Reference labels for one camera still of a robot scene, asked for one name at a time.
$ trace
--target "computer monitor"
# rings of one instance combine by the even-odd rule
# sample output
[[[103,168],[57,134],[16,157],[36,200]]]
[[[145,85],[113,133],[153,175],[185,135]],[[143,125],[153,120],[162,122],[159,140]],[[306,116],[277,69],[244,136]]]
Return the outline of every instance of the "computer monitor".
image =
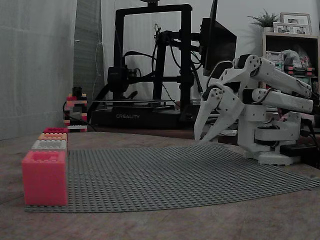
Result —
[[[232,61],[236,54],[237,36],[216,21],[218,0],[213,0],[210,18],[204,18],[201,26],[200,54],[203,75],[210,76],[221,61]],[[213,78],[219,78],[230,64],[221,64]]]

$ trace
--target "white robotic arm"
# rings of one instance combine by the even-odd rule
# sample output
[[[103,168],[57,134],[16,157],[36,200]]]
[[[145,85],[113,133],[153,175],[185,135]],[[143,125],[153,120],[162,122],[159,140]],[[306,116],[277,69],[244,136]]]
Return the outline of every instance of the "white robotic arm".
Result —
[[[201,144],[212,140],[239,119],[238,144],[260,163],[272,163],[268,157],[266,160],[265,155],[261,154],[272,152],[272,147],[256,143],[257,137],[260,141],[276,141],[277,147],[294,144],[299,138],[301,118],[290,117],[293,122],[285,124],[274,121],[271,123],[276,128],[272,129],[273,131],[260,129],[266,121],[266,106],[311,113],[313,101],[309,98],[312,96],[312,89],[308,84],[277,69],[274,63],[256,55],[249,55],[246,59],[243,57],[236,59],[234,65],[233,68],[225,70],[219,79],[211,80],[203,94],[194,126],[195,139],[197,141],[201,139],[209,115],[216,110],[220,116],[200,140]],[[259,82],[265,82],[284,93],[272,91],[272,88],[269,90],[257,88]],[[292,159],[279,154],[279,151],[280,147],[274,150],[277,159],[281,159],[275,164],[288,165],[293,162]]]

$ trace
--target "black 3d printer frame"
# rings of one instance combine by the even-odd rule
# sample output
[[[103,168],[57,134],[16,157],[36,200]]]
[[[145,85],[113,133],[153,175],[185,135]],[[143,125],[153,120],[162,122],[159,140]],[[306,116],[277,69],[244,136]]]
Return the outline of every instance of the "black 3d printer frame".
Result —
[[[114,33],[114,67],[123,67],[122,55],[124,48],[124,25],[125,16],[152,14],[152,13],[168,13],[181,12],[181,29],[179,31],[179,49],[181,51],[181,70],[180,76],[164,76],[166,49],[168,45],[159,44],[156,56],[155,77],[142,82],[153,82],[153,100],[162,98],[163,82],[177,82],[180,84],[180,108],[181,112],[191,104],[191,88],[194,85],[194,77],[192,75],[191,50],[192,32],[191,32],[191,12],[193,8],[189,4],[163,5],[148,4],[147,7],[135,7],[119,9],[115,13],[115,33]],[[119,100],[123,96],[123,92],[113,92],[113,99]]]

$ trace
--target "gray lego baseplate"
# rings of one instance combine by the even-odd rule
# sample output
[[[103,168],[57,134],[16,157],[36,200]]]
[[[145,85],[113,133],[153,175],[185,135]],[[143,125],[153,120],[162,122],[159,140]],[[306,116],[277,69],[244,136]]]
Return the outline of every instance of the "gray lego baseplate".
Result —
[[[223,145],[71,150],[68,206],[26,212],[109,213],[200,207],[320,186],[320,181],[259,165]]]

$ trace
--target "picture frame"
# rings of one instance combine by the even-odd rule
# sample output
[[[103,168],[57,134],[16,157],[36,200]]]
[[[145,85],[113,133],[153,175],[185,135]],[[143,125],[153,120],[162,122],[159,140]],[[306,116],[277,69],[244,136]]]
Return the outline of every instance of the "picture frame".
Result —
[[[312,34],[311,18],[309,13],[281,12],[280,22],[283,22],[285,24],[308,25],[309,34]]]
[[[309,26],[306,24],[274,22],[273,31],[275,33],[284,33],[284,34],[310,35]]]

